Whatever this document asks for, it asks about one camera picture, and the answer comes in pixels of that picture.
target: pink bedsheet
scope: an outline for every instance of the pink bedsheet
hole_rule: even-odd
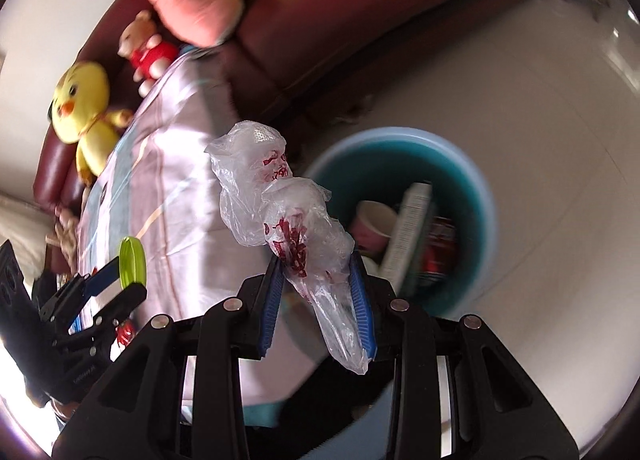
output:
[[[114,258],[123,237],[142,241],[148,297],[134,315],[140,327],[158,313],[174,319],[202,315],[236,294],[245,278],[264,273],[270,258],[267,247],[242,247],[220,218],[220,185],[204,148],[238,118],[220,58],[201,55],[192,52],[174,62],[143,101],[92,189],[79,224],[80,273]],[[101,294],[91,312],[119,288],[114,284]],[[292,334],[282,312],[267,357],[241,361],[246,406],[287,398],[320,358],[296,344],[301,336]],[[192,393],[193,363],[186,403]]]

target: pink paper cup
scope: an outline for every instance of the pink paper cup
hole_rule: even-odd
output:
[[[349,232],[361,255],[380,258],[391,239],[397,219],[398,214],[388,205],[368,200],[358,203]]]

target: blue trash bin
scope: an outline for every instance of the blue trash bin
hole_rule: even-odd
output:
[[[418,289],[413,301],[431,315],[457,318],[486,287],[497,240],[494,200],[478,167],[449,141],[419,129],[370,129],[329,148],[305,175],[332,192],[328,212],[345,227],[359,201],[394,206],[412,183],[430,182],[438,215],[456,226],[458,263],[447,281]]]

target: plastic bag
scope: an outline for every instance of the plastic bag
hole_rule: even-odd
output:
[[[257,122],[237,123],[206,149],[218,177],[220,214],[242,245],[268,244],[295,289],[313,306],[329,353],[345,368],[367,372],[351,299],[353,238],[330,218],[330,192],[292,176],[286,142]]]

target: white floor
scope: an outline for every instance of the white floor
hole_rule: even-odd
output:
[[[584,447],[640,374],[640,107],[633,23],[530,0],[376,97],[355,131],[426,129],[460,146],[497,204],[492,289],[474,309]]]

